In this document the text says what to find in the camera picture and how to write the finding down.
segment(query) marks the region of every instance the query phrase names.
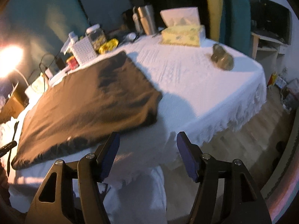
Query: white woven basket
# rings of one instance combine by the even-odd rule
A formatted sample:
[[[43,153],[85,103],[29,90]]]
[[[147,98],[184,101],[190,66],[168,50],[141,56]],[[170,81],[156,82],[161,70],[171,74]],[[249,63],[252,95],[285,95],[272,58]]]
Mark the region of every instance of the white woven basket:
[[[84,65],[86,62],[97,58],[97,54],[88,37],[85,37],[73,44],[71,52],[78,61],[79,65]]]

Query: blue gripper pad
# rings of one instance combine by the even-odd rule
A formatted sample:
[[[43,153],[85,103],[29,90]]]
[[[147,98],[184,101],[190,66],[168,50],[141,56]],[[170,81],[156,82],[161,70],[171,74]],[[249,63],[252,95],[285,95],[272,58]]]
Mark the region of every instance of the blue gripper pad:
[[[119,133],[112,133],[112,135],[110,137],[113,137],[112,143],[106,153],[106,155],[104,156],[103,161],[101,162],[101,180],[103,181],[105,178],[108,177],[112,164],[114,162],[114,159],[116,157],[119,145],[120,145],[120,135]]]
[[[201,166],[201,150],[197,145],[194,145],[189,141],[185,132],[180,132],[177,134],[176,144],[183,159],[188,176],[197,183],[198,171]]]

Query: bright light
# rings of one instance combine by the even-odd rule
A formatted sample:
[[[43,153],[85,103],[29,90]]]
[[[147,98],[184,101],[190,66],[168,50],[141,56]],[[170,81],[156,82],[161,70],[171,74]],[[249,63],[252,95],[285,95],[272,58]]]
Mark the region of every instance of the bright light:
[[[23,50],[9,46],[0,51],[0,77],[7,76],[22,60]]]

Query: yellow curtain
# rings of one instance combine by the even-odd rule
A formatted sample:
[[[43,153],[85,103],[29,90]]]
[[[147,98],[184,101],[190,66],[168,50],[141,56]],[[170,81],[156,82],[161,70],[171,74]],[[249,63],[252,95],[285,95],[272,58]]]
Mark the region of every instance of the yellow curtain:
[[[219,41],[223,0],[207,0],[210,17],[210,38]]]

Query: white cable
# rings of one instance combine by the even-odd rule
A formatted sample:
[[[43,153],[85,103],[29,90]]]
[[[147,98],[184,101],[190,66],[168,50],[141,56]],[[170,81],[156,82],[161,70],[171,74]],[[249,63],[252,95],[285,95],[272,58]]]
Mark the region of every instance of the white cable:
[[[24,81],[26,82],[27,86],[29,87],[29,83],[27,82],[27,80],[24,77],[24,75],[18,69],[16,69],[16,68],[14,68],[14,70],[21,75],[21,77],[24,79]]]

